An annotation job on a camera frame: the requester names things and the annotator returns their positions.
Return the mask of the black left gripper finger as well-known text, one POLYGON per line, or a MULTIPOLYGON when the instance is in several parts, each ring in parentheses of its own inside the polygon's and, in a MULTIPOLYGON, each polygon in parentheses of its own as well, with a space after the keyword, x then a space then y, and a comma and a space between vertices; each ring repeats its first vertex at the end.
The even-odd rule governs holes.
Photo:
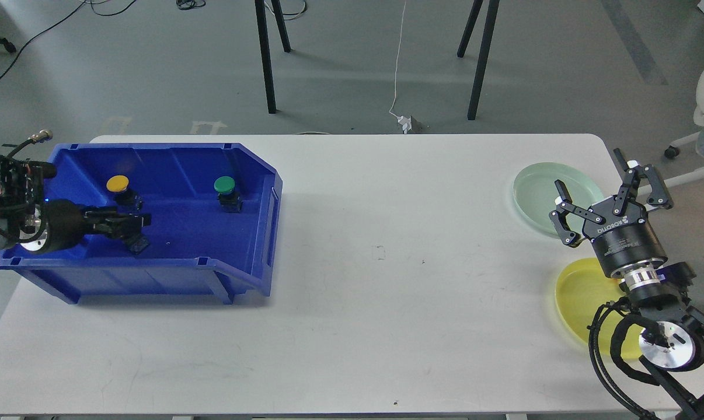
POLYGON ((115 210, 93 210, 83 213, 83 220, 92 228, 141 228, 150 226, 148 213, 118 213, 115 210))
POLYGON ((144 237, 138 225, 87 225, 87 235, 102 235, 123 242, 136 242, 144 237))

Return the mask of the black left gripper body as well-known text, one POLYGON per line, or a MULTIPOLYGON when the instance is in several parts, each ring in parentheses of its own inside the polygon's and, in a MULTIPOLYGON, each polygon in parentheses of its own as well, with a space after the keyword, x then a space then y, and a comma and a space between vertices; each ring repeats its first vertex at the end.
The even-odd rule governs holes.
POLYGON ((21 231, 19 237, 23 240, 33 237, 42 220, 46 221, 46 226, 40 237, 21 243, 21 247, 32 254, 40 255, 77 246, 87 231, 88 223, 83 218, 83 213, 88 209, 88 206, 68 199, 54 199, 46 202, 43 209, 37 207, 33 218, 26 217, 31 223, 30 231, 21 231))

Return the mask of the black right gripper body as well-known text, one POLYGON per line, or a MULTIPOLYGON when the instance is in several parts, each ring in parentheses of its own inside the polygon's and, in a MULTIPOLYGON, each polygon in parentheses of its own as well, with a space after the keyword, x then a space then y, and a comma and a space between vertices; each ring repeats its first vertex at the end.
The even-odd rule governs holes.
POLYGON ((590 207, 592 220, 585 221, 585 236, 603 273, 608 278, 622 278, 633 266, 652 265, 659 268, 668 257, 648 223, 648 212, 640 203, 626 203, 620 213, 614 212, 616 199, 608 197, 590 207))

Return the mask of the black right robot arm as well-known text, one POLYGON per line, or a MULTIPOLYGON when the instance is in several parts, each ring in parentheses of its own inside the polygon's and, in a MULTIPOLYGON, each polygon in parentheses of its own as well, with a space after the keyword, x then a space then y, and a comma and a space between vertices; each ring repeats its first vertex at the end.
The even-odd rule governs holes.
POLYGON ((704 312, 688 295, 696 274, 684 261, 667 264, 649 223, 649 208, 672 208, 672 197, 653 165, 627 160, 620 149, 614 149, 614 155, 624 171, 616 194, 577 207, 558 179, 556 207, 549 213, 561 242, 576 248, 588 240, 604 275, 618 280, 623 293, 601 304, 587 327, 594 373, 636 417, 656 418, 619 388, 602 361, 598 336, 609 314, 617 313, 621 320, 610 342, 617 369, 632 380, 663 388, 679 407, 678 419, 704 419, 704 393, 695 396, 673 377, 704 364, 704 312))

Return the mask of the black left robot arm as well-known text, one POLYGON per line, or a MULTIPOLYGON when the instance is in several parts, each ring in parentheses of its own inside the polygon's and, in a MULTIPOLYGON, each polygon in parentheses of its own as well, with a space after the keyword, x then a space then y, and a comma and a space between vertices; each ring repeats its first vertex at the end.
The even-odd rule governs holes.
POLYGON ((0 155, 0 252, 18 245, 32 254, 52 253, 71 249, 86 236, 121 241, 135 255, 146 250, 150 242, 143 228, 150 225, 151 215, 143 213, 143 199, 130 189, 125 176, 107 181, 116 202, 113 206, 46 197, 45 182, 56 177, 56 165, 18 159, 18 153, 51 138, 53 133, 44 129, 0 155))

